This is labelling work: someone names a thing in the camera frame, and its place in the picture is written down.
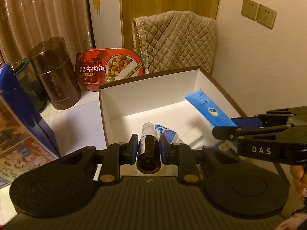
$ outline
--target red food container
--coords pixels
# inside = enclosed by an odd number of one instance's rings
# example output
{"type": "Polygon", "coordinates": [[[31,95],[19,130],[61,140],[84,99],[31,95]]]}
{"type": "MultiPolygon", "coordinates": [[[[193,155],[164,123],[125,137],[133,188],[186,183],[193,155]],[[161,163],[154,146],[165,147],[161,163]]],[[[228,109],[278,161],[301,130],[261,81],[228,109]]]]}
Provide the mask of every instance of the red food container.
{"type": "Polygon", "coordinates": [[[144,74],[140,57],[126,48],[91,49],[78,54],[75,71],[82,86],[97,92],[99,84],[144,74]]]}

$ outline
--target amber glass bottle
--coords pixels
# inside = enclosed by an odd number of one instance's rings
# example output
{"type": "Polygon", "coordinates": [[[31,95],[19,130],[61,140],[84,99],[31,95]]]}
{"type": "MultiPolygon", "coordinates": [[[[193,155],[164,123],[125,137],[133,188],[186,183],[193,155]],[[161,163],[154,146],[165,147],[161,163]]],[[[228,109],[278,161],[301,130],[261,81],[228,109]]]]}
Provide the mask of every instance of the amber glass bottle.
{"type": "Polygon", "coordinates": [[[160,146],[152,123],[143,125],[136,167],[143,174],[154,174],[161,168],[160,146]]]}
{"type": "Polygon", "coordinates": [[[78,102],[81,90],[62,37],[39,43],[31,50],[30,60],[55,109],[65,110],[78,102]]]}

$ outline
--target brass screw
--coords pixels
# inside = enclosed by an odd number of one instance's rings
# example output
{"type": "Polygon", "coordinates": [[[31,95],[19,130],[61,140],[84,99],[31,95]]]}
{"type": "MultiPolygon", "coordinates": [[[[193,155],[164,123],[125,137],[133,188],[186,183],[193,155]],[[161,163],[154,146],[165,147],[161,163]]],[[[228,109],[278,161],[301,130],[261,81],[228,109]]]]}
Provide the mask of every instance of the brass screw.
{"type": "Polygon", "coordinates": [[[197,182],[199,180],[197,175],[192,175],[192,174],[185,175],[183,179],[185,179],[185,181],[187,182],[197,182]]]}
{"type": "Polygon", "coordinates": [[[102,175],[99,179],[102,182],[112,182],[115,180],[115,177],[113,175],[106,174],[106,175],[102,175]]]}

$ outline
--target blue box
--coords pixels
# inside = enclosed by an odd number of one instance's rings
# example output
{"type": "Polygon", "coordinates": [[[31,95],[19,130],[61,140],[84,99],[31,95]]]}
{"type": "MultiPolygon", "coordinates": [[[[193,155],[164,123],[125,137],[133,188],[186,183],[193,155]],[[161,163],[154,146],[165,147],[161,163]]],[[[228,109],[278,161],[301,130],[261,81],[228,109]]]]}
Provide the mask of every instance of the blue box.
{"type": "Polygon", "coordinates": [[[5,64],[0,69],[0,188],[59,157],[54,132],[5,64]]]}

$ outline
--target sticker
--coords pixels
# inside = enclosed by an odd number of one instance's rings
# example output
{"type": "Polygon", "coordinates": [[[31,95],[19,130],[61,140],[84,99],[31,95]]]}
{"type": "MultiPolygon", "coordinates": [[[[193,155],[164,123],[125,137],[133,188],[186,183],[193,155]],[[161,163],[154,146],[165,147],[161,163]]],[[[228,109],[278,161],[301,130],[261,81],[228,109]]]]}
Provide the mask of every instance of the sticker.
{"type": "Polygon", "coordinates": [[[141,67],[143,66],[142,63],[139,63],[130,73],[126,75],[125,78],[130,78],[134,73],[136,73],[141,67]]]}
{"type": "Polygon", "coordinates": [[[146,136],[142,137],[139,143],[138,156],[145,153],[146,136]]]}
{"type": "Polygon", "coordinates": [[[218,115],[217,110],[214,108],[209,108],[208,112],[215,117],[218,115]]]}

